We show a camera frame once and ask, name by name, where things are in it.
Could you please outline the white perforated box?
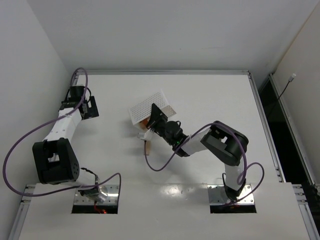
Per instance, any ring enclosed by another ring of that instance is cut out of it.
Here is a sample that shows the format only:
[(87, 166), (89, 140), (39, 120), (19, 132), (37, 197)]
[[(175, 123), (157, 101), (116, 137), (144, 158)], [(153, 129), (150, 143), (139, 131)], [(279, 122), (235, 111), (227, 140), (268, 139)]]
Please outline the white perforated box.
[(128, 108), (128, 113), (134, 127), (141, 129), (140, 122), (151, 116), (152, 104), (155, 104), (168, 118), (177, 114), (168, 102), (164, 92), (160, 89)]

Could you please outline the light long wood block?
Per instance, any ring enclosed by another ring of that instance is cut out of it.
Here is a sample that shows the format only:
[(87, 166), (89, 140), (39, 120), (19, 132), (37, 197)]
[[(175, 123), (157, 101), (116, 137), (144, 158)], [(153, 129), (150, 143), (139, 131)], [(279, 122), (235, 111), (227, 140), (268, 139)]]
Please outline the light long wood block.
[(150, 141), (146, 141), (145, 142), (145, 155), (149, 156), (151, 152), (151, 142)]

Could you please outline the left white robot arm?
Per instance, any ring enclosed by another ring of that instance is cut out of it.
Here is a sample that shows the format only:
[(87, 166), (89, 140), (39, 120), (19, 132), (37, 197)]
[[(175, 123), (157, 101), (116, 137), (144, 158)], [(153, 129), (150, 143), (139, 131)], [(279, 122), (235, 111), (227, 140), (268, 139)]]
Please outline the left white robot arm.
[(76, 108), (84, 90), (83, 85), (69, 88), (58, 111), (58, 116), (62, 119), (55, 122), (43, 141), (36, 142), (32, 146), (38, 179), (42, 184), (76, 185), (81, 168), (72, 148), (71, 140), (82, 120), (99, 116), (96, 100), (92, 95), (85, 98), (75, 112), (68, 114)]

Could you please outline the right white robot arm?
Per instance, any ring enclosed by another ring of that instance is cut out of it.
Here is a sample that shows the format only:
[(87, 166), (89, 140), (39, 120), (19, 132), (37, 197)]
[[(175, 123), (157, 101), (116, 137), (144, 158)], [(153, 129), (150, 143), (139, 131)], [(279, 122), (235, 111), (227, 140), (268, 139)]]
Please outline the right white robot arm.
[(249, 140), (245, 135), (216, 120), (188, 136), (184, 134), (180, 122), (169, 121), (155, 103), (151, 105), (146, 128), (164, 139), (179, 157), (210, 151), (224, 164), (223, 186), (227, 197), (237, 200), (246, 184)]

